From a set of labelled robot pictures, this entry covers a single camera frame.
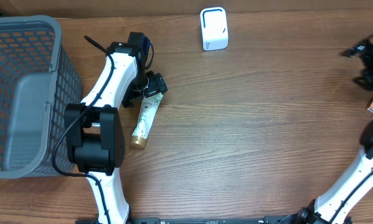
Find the white Pantene tube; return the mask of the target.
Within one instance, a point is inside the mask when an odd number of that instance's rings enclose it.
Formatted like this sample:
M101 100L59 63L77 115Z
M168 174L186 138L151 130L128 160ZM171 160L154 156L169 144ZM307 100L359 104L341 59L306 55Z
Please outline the white Pantene tube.
M164 95L162 93L158 93L149 98L142 99L138 122L131 136L131 147L137 149L145 148L149 132L154 123L154 119L163 96Z

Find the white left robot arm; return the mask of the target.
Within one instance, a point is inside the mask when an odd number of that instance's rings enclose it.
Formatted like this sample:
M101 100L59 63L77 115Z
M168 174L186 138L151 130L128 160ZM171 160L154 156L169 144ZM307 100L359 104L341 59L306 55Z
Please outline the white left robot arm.
M67 144L68 160L78 168L76 175L91 185L98 207L94 223L132 223L120 179L125 137L119 110L141 99L131 138L135 147L143 148L168 88L162 75L149 69L154 47L144 33L131 32L126 42L112 42L107 48L86 40L105 53L105 67L89 94L66 106L60 140Z

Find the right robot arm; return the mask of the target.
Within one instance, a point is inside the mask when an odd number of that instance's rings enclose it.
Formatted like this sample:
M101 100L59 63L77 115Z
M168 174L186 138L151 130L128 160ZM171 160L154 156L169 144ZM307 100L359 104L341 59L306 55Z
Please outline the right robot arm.
M342 51L343 57L359 57L364 65L352 81L364 90L373 90L373 34ZM373 113L373 101L367 108ZM364 128L357 157L333 186L295 214L276 223L351 223L352 208L373 188L373 120Z

